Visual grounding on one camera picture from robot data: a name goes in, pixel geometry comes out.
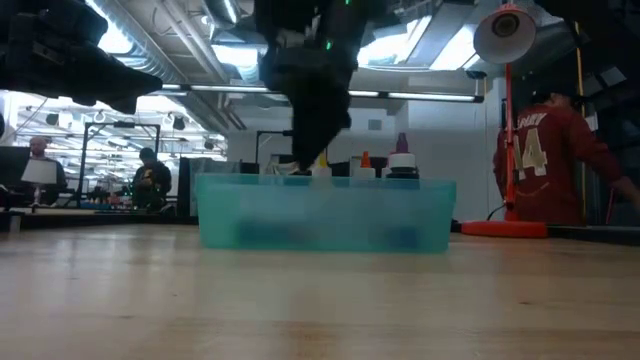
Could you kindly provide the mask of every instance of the bottle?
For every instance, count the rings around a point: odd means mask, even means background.
[[[383,179],[386,179],[389,174],[391,174],[391,168],[389,167],[389,159],[387,159],[387,166],[382,168],[382,172],[380,174],[380,177],[383,178]]]
[[[311,170],[311,176],[313,177],[331,177],[333,171],[329,167],[327,162],[327,154],[323,151],[316,161],[316,166]]]
[[[388,178],[399,179],[419,179],[418,168],[416,167],[416,156],[409,152],[409,142],[405,133],[398,134],[396,151],[389,155],[389,169],[391,173]]]
[[[353,169],[353,176],[356,179],[375,179],[376,169],[371,167],[371,159],[369,159],[369,152],[365,151],[362,154],[362,160],[360,160],[360,167]]]

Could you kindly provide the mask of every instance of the translucent blue plastic bin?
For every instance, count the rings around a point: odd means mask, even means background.
[[[437,253],[449,247],[452,181],[202,174],[208,248]]]

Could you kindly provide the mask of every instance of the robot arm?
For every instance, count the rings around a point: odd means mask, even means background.
[[[162,81],[98,48],[107,22],[80,0],[0,2],[0,89],[96,101],[133,114]]]
[[[380,0],[255,0],[256,29],[269,45],[260,77],[293,106],[292,153],[300,170],[351,126],[348,89],[365,26],[384,10]],[[310,28],[316,31],[309,36]],[[306,37],[283,41],[283,30]]]

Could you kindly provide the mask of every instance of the table surface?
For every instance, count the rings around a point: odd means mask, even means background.
[[[0,235],[0,359],[638,359],[640,249],[204,250],[194,226]]]

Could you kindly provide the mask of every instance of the black equipment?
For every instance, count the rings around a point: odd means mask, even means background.
[[[102,101],[134,114],[162,80],[98,48],[108,24],[83,0],[0,1],[0,89]]]
[[[31,149],[28,147],[0,146],[0,185],[15,187],[22,184]]]

